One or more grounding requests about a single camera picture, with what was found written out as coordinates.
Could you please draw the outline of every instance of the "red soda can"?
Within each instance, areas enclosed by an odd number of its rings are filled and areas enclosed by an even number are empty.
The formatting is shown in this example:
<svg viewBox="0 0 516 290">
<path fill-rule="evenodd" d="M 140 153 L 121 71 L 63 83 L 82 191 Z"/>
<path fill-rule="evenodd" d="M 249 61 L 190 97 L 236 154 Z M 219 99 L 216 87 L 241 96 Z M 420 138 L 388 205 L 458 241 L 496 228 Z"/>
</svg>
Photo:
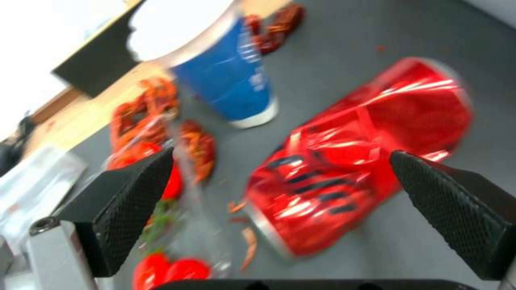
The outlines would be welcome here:
<svg viewBox="0 0 516 290">
<path fill-rule="evenodd" d="M 472 115 L 452 70 L 402 59 L 294 129 L 251 174 L 245 210 L 284 256 L 317 253 L 400 190 L 393 150 L 440 161 Z"/>
</svg>

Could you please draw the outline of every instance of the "wooden table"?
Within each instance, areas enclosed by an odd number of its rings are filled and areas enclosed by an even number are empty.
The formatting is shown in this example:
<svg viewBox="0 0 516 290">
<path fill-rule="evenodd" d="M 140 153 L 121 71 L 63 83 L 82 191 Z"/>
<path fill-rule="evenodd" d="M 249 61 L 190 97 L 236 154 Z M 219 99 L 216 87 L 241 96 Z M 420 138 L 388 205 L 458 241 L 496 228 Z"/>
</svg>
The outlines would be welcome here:
<svg viewBox="0 0 516 290">
<path fill-rule="evenodd" d="M 139 1 L 129 1 L 128 9 Z M 289 1 L 242 0 L 242 6 L 246 14 L 267 17 Z M 138 82 L 151 76 L 170 78 L 162 68 L 144 62 L 127 72 L 95 99 L 80 95 L 36 128 L 27 144 L 25 156 L 45 143 L 52 143 L 64 150 L 76 146 L 107 125 L 111 120 L 113 110 L 118 105 L 138 97 L 143 92 L 143 88 L 138 85 Z"/>
</svg>

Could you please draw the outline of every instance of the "gray table surface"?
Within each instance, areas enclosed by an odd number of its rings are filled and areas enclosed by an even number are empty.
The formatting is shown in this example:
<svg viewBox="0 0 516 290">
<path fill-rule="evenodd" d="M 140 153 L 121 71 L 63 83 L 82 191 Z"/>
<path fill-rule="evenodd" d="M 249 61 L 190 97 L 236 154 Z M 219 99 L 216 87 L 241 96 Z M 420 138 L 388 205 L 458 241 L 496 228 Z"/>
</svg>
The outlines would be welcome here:
<svg viewBox="0 0 516 290">
<path fill-rule="evenodd" d="M 479 280 L 443 238 L 399 193 L 354 231 L 319 255 L 288 263 L 259 240 L 256 258 L 238 270 L 246 251 L 241 226 L 228 223 L 226 204 L 239 199 L 249 173 L 298 124 L 339 100 L 396 60 L 422 56 L 440 60 L 463 77 L 475 107 L 473 126 L 452 166 L 483 173 L 516 192 L 516 31 L 461 1 L 299 1 L 304 24 L 286 45 L 265 57 L 280 113 L 248 130 L 229 126 L 181 89 L 182 115 L 200 121 L 217 139 L 217 166 L 206 187 L 206 203 L 233 250 L 234 278 L 346 279 L 438 278 L 479 289 Z M 385 50 L 378 52 L 377 45 Z M 108 128 L 72 149 L 93 174 L 109 154 Z M 137 261 L 130 255 L 110 287 L 129 289 Z"/>
</svg>

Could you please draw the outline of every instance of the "textured gripper pad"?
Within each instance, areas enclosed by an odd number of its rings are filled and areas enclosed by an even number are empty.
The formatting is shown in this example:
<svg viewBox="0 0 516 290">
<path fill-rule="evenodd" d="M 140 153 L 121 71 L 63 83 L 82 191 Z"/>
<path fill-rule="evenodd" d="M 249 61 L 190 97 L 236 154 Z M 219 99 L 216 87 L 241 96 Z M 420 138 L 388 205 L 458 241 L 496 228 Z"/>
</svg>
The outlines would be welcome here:
<svg viewBox="0 0 516 290">
<path fill-rule="evenodd" d="M 480 174 L 396 151 L 413 205 L 482 279 L 500 280 L 516 252 L 516 199 Z"/>
<path fill-rule="evenodd" d="M 114 275 L 125 261 L 163 194 L 172 163 L 169 149 L 103 172 L 59 214 L 74 222 L 95 277 Z"/>
</svg>

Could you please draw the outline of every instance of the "screw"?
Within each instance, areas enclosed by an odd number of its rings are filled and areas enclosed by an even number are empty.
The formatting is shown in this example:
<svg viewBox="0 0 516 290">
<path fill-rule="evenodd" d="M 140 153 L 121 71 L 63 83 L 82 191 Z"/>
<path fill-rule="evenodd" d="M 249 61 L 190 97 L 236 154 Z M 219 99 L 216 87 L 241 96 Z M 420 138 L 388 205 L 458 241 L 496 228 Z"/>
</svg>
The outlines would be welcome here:
<svg viewBox="0 0 516 290">
<path fill-rule="evenodd" d="M 59 225 L 59 220 L 55 217 L 45 217 L 32 223 L 29 229 L 29 235 L 35 236 L 44 233 Z"/>
</svg>

